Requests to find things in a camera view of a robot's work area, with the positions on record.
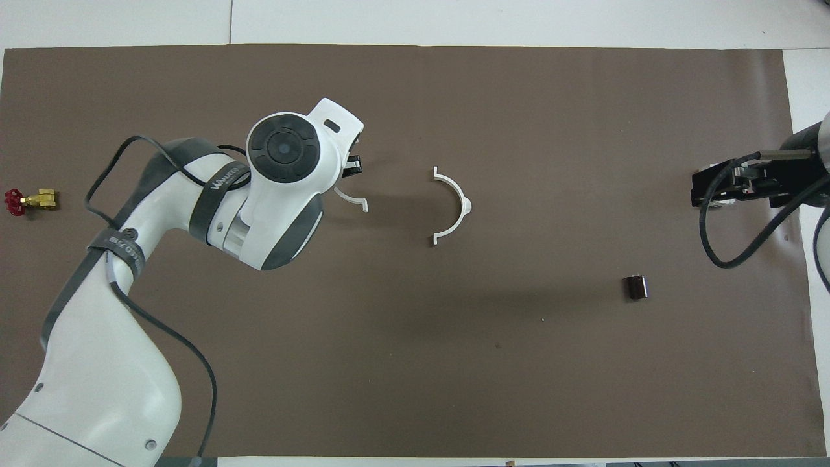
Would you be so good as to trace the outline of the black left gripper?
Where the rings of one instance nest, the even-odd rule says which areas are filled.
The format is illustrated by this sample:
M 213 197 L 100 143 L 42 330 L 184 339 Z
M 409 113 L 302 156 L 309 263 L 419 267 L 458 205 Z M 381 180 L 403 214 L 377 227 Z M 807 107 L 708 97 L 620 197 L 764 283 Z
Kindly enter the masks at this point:
M 361 157 L 352 153 L 353 148 L 355 148 L 360 138 L 361 133 L 357 133 L 357 135 L 353 137 L 349 147 L 344 146 L 342 150 L 342 177 L 350 177 L 361 174 L 364 170 L 362 169 Z

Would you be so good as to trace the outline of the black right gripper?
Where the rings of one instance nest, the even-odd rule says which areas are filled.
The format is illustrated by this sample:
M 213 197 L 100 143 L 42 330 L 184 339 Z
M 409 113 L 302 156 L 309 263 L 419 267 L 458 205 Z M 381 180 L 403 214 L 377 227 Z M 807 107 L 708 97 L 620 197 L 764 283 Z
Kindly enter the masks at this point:
M 732 169 L 720 183 L 717 184 L 714 195 L 706 198 L 706 191 L 709 185 L 715 180 L 718 174 L 726 168 L 731 160 L 722 163 L 712 163 L 709 167 L 700 169 L 691 175 L 691 207 L 702 209 L 716 209 L 726 205 L 734 204 L 737 201 L 749 201 L 753 199 L 779 198 L 789 196 L 785 186 L 768 174 L 770 162 L 742 163 L 738 168 Z

